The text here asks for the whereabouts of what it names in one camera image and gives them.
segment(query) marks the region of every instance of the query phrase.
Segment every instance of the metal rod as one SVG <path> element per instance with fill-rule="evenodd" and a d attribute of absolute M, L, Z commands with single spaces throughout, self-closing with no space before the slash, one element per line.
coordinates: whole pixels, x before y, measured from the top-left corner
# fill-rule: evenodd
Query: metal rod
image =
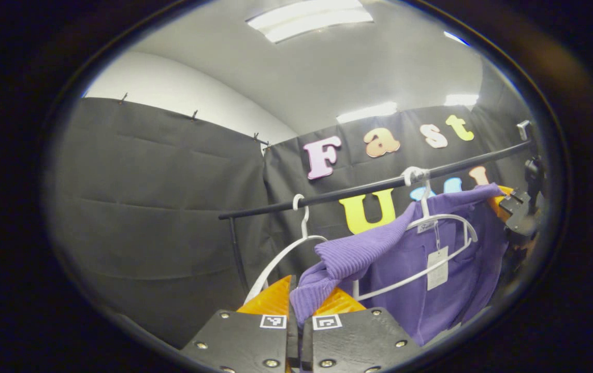
<path fill-rule="evenodd" d="M 449 165 L 443 165 L 435 168 L 431 168 L 429 170 L 429 177 L 431 179 L 435 177 L 440 177 L 443 175 L 448 175 L 450 173 L 457 172 L 459 170 L 464 170 L 465 168 L 481 165 L 486 162 L 495 161 L 497 159 L 505 158 L 507 156 L 513 155 L 515 153 L 519 153 L 524 149 L 528 149 L 531 144 L 529 140 L 526 142 L 522 142 L 521 144 L 517 144 L 516 146 L 511 146 L 509 148 L 505 148 L 499 151 L 493 151 L 491 153 L 483 154 L 474 156 L 469 159 L 465 159 L 464 161 L 459 161 L 455 163 L 450 163 Z M 422 180 L 412 179 L 412 182 L 420 182 Z M 377 191 L 383 191 L 384 189 L 389 188 L 396 188 L 396 187 L 403 187 L 404 186 L 404 177 L 398 176 L 393 177 L 391 179 L 386 179 L 382 181 L 372 182 L 371 184 L 365 184 L 360 186 L 354 186 L 353 188 L 341 189 L 339 191 L 333 191 L 329 193 L 323 193 L 318 196 L 302 198 L 298 201 L 298 207 L 303 206 L 310 206 L 310 205 L 317 205 L 320 203 L 326 203 L 334 200 L 339 200 L 342 198 L 348 198 L 353 196 L 358 196 L 361 194 L 373 193 Z M 270 212 L 278 212 L 278 211 L 285 211 L 292 209 L 292 201 L 284 202 L 284 203 L 276 203 L 274 205 L 268 205 L 258 208 L 251 208 L 249 210 L 240 210 L 240 211 L 232 211 L 226 212 L 224 214 L 220 214 L 218 216 L 219 219 L 228 219 L 228 218 L 242 218 L 242 217 L 252 217 L 254 215 L 261 215 L 261 214 L 268 214 Z"/>
<path fill-rule="evenodd" d="M 250 290 L 248 287 L 248 279 L 246 278 L 246 271 L 243 269 L 243 259 L 239 250 L 239 243 L 237 242 L 237 230 L 234 227 L 234 218 L 229 218 L 229 231 L 232 234 L 232 251 L 234 252 L 234 261 L 237 264 L 237 273 L 241 281 L 243 292 L 247 294 Z"/>

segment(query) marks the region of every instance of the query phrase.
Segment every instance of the clothing rack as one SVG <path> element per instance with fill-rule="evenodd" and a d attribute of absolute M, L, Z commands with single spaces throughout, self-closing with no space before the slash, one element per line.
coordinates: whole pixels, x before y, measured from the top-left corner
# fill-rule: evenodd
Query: clothing rack
<path fill-rule="evenodd" d="M 528 121 L 524 121 L 518 125 L 520 128 L 520 134 L 522 135 L 522 139 L 526 140 L 517 144 L 516 146 L 511 146 L 499 151 L 493 151 L 490 153 L 485 153 L 483 155 L 473 156 L 472 158 L 465 159 L 463 161 L 450 163 L 448 165 L 443 165 L 439 167 L 434 167 L 429 170 L 425 170 L 421 175 L 414 175 L 412 173 L 411 179 L 412 184 L 417 182 L 422 182 L 425 179 L 433 179 L 435 177 L 441 177 L 444 175 L 448 175 L 454 172 L 458 172 L 460 170 L 464 170 L 465 168 L 474 167 L 477 165 L 481 165 L 486 162 L 496 161 L 498 159 L 505 158 L 510 155 L 514 155 L 526 149 L 535 149 L 535 140 L 533 137 L 528 136 L 524 127 L 528 125 Z M 372 182 L 370 184 L 354 186 L 352 188 L 340 189 L 339 191 L 332 191 L 329 193 L 323 193 L 318 196 L 308 197 L 308 198 L 301 198 L 297 201 L 298 207 L 310 206 L 310 205 L 319 205 L 320 203 L 327 203 L 335 200 L 340 200 L 342 198 L 348 198 L 352 196 L 358 196 L 361 194 L 368 194 L 377 191 L 383 191 L 384 189 L 389 188 L 396 188 L 396 187 L 404 187 L 404 177 L 398 176 L 393 177 L 391 179 L 386 179 L 382 181 Z M 237 264 L 237 272 L 239 273 L 239 278 L 241 280 L 241 285 L 245 293 L 248 293 L 248 281 L 245 276 L 245 270 L 243 269 L 243 262 L 241 259 L 241 253 L 239 250 L 239 243 L 237 243 L 237 231 L 235 227 L 235 218 L 243 218 L 243 217 L 253 217 L 255 215 L 261 214 L 268 214 L 270 212 L 278 212 L 278 211 L 286 211 L 292 210 L 293 208 L 293 201 L 284 202 L 284 203 L 276 203 L 273 205 L 258 207 L 258 208 L 250 208 L 248 210 L 239 210 L 239 211 L 231 211 L 225 212 L 223 214 L 218 215 L 220 220 L 229 220 L 229 230 L 230 234 L 232 235 L 232 249 L 234 252 L 235 262 Z"/>

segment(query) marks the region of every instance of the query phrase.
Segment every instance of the tag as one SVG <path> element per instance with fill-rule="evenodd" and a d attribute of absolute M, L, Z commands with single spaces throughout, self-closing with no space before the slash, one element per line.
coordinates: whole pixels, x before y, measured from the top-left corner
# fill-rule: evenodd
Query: tag
<path fill-rule="evenodd" d="M 432 229 L 436 223 L 437 223 L 436 220 L 432 220 L 431 222 L 425 222 L 425 223 L 419 224 L 416 233 L 422 233 L 424 231 L 428 231 L 429 229 Z"/>
<path fill-rule="evenodd" d="M 427 256 L 427 267 L 437 264 L 448 257 L 448 246 Z M 427 290 L 433 290 L 437 286 L 448 281 L 448 262 L 439 265 L 436 269 L 427 273 Z"/>

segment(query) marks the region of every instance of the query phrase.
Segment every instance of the pink letter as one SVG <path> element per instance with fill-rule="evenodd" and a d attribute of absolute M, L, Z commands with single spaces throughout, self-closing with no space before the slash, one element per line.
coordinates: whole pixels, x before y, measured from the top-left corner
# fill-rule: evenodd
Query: pink letter
<path fill-rule="evenodd" d="M 334 169 L 326 164 L 328 159 L 331 164 L 337 161 L 337 153 L 333 147 L 340 147 L 342 141 L 340 137 L 334 136 L 328 139 L 305 144 L 303 149 L 308 152 L 310 158 L 310 172 L 308 179 L 319 179 L 334 173 Z"/>

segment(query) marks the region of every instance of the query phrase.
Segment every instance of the screw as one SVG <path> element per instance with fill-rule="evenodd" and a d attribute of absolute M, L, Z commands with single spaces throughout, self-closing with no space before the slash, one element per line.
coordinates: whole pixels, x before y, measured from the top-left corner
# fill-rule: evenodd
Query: screw
<path fill-rule="evenodd" d="M 280 363 L 278 363 L 278 361 L 276 361 L 276 360 L 273 360 L 273 359 L 266 359 L 266 360 L 264 361 L 264 364 L 265 364 L 266 366 L 268 366 L 269 368 L 275 368 L 275 367 L 277 367 L 278 365 L 280 365 Z"/>
<path fill-rule="evenodd" d="M 322 368 L 331 368 L 334 365 L 336 365 L 336 361 L 334 361 L 334 360 L 322 360 L 322 361 L 320 361 L 320 366 L 322 366 Z"/>

